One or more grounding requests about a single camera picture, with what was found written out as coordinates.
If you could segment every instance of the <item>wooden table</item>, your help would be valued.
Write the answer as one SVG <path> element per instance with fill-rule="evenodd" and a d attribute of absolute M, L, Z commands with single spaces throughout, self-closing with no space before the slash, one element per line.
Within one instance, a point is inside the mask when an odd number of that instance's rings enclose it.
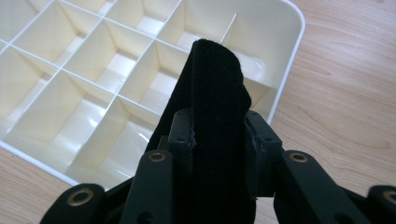
<path fill-rule="evenodd" d="M 294 0 L 306 29 L 272 126 L 365 195 L 396 186 L 396 1 Z M 37 223 L 69 186 L 0 149 L 0 223 Z M 256 223 L 276 223 L 271 200 Z"/>

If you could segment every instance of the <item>white plastic organizer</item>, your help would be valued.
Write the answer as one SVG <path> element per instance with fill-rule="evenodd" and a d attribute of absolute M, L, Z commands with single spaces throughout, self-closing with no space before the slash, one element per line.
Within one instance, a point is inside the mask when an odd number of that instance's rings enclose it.
<path fill-rule="evenodd" d="M 285 0 L 2 0 L 0 147 L 112 188 L 134 176 L 194 40 L 235 53 L 270 122 L 303 31 Z"/>

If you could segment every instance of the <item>wood grain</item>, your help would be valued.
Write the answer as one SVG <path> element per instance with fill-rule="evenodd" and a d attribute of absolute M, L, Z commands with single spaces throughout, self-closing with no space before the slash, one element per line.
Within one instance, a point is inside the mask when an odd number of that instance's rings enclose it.
<path fill-rule="evenodd" d="M 365 195 L 396 186 L 396 1 L 294 0 L 306 29 L 272 126 Z M 69 186 L 0 150 L 0 223 L 38 223 Z M 258 200 L 256 223 L 276 223 Z"/>

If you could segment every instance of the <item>black fabric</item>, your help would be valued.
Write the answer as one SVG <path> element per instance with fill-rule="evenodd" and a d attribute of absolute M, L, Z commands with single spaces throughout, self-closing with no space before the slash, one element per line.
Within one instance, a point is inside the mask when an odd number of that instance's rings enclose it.
<path fill-rule="evenodd" d="M 191 182 L 177 195 L 177 223 L 253 223 L 256 203 L 243 175 L 243 119 L 251 101 L 240 63 L 222 45 L 193 43 L 147 151 L 168 135 L 174 114 L 190 108 L 197 146 Z"/>

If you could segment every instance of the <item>organizer compartment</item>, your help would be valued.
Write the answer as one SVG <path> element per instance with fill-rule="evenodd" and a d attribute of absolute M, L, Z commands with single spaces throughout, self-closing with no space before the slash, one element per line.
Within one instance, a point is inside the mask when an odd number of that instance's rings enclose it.
<path fill-rule="evenodd" d="M 61 72 L 3 140 L 63 172 L 106 113 L 111 99 L 110 93 Z"/>
<path fill-rule="evenodd" d="M 161 115 L 188 56 L 180 49 L 154 42 L 127 79 L 120 94 Z"/>
<path fill-rule="evenodd" d="M 118 92 L 151 39 L 111 21 L 103 21 L 65 69 Z"/>
<path fill-rule="evenodd" d="M 134 176 L 159 118 L 118 97 L 66 174 L 108 189 Z"/>
<path fill-rule="evenodd" d="M 2 0 L 0 3 L 0 39 L 10 41 L 49 0 Z"/>
<path fill-rule="evenodd" d="M 54 1 L 31 24 L 15 45 L 57 65 L 78 49 L 99 18 Z"/>
<path fill-rule="evenodd" d="M 0 146 L 110 189 L 134 176 L 193 41 L 235 53 L 271 122 L 303 31 L 284 0 L 2 0 Z"/>
<path fill-rule="evenodd" d="M 163 28 L 177 3 L 177 0 L 119 0 L 107 16 L 114 21 L 155 36 Z"/>
<path fill-rule="evenodd" d="M 55 67 L 14 48 L 0 55 L 0 138 L 55 72 Z"/>

